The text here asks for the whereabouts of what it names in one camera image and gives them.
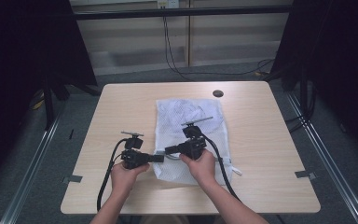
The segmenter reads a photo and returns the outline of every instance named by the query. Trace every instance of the table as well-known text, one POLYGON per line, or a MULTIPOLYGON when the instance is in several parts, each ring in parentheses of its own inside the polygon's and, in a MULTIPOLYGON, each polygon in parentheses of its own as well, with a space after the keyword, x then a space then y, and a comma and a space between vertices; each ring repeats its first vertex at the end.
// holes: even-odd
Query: table
MULTIPOLYGON (((73 175, 62 200, 65 214, 95 214, 97 195, 116 143, 143 133, 141 151, 155 145, 157 99, 218 99, 228 130, 233 165, 232 188, 257 213, 316 213, 321 206, 308 178, 296 178, 304 166, 269 84, 261 81, 108 84, 96 107, 73 175), (213 91, 223 97, 216 98, 213 91)), ((111 191, 108 184, 103 202, 111 191)), ((199 186, 157 180, 152 168, 138 176, 122 215, 217 214, 199 186)))

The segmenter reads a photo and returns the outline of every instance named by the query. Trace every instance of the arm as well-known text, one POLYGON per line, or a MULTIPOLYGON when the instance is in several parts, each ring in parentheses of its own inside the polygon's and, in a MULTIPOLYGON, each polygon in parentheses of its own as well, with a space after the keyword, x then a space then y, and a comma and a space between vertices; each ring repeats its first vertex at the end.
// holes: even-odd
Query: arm
POLYGON ((136 177, 141 172, 145 172, 149 166, 150 164, 147 163, 132 170, 125 169, 122 162, 113 166, 110 174, 112 179, 112 192, 91 223, 116 223, 118 214, 130 195, 136 177))
POLYGON ((214 179, 214 156, 210 151, 204 149, 197 161, 183 154, 180 158, 188 165, 190 173, 211 199, 226 223, 267 223, 264 218, 238 201, 217 183, 214 179))

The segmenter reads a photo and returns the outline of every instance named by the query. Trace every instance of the folded cloth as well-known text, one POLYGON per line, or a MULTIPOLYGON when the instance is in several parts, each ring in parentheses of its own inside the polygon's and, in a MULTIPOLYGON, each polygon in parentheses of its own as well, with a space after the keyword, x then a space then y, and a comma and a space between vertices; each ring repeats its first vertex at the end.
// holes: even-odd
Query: folded cloth
MULTIPOLYGON (((182 129, 187 122, 206 119, 195 123, 200 130, 214 141, 223 158, 228 180, 231 180, 232 165, 228 148, 227 127, 224 121, 222 106, 212 99, 166 99, 157 100, 158 118, 156 126, 155 154, 161 154, 165 147, 177 146, 187 140, 182 129)), ((207 142, 207 150, 217 158, 213 147, 207 142)), ((188 167, 179 159, 179 154, 166 156, 163 163, 154 163, 156 177, 175 183, 197 185, 188 167)), ((216 160, 215 178, 220 185, 225 185, 220 165, 216 160)))

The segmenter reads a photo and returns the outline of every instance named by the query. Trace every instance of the gray carpet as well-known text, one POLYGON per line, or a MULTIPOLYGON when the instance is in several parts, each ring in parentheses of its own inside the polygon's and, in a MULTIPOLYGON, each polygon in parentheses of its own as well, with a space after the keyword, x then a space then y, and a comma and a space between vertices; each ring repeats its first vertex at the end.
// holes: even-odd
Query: gray carpet
MULTIPOLYGON (((256 66, 257 63, 203 66, 192 68, 191 72, 239 73, 252 70, 256 66)), ((194 81, 259 79, 253 73, 246 75, 196 74, 186 75, 186 77, 194 81)), ((107 83, 188 81, 171 70, 109 75, 97 77, 97 79, 100 89, 107 83)), ((296 114, 281 88, 280 80, 271 81, 270 87, 283 117, 285 119, 294 118, 296 114)), ((67 187, 62 183, 62 178, 70 175, 75 168, 79 150, 99 100, 98 97, 87 95, 81 91, 73 91, 72 88, 71 92, 73 94, 68 101, 56 103, 57 109, 64 105, 62 117, 27 200, 21 209, 17 223, 89 223, 92 219, 92 216, 67 216, 60 211, 61 201, 67 187)), ((341 131, 340 121, 328 105, 325 105, 319 98, 316 103, 311 121, 330 150, 338 168, 358 196, 358 145, 356 140, 351 133, 341 131)), ((291 122, 288 127, 296 124, 297 121, 291 122)), ((30 110, 24 118, 18 143, 0 170, 0 220, 28 168, 43 135, 44 125, 45 112, 43 108, 36 111, 30 110)), ((318 176, 311 183, 322 209, 319 213, 310 215, 281 214, 281 218, 285 223, 355 223, 351 211, 337 191, 305 131, 297 130, 292 133, 292 137, 306 170, 313 171, 318 176)), ((281 223, 274 215, 263 216, 270 223, 281 223)))

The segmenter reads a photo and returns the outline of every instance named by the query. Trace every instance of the forearm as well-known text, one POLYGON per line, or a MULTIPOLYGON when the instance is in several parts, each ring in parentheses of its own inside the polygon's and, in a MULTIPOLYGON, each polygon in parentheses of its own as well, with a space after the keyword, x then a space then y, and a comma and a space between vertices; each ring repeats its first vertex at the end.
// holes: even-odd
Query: forearm
POLYGON ((92 224, 116 223, 120 210, 126 202, 127 196, 125 194, 112 194, 103 204, 98 214, 91 221, 92 224))
POLYGON ((217 182, 201 185, 227 224, 267 223, 260 215, 234 198, 217 182))

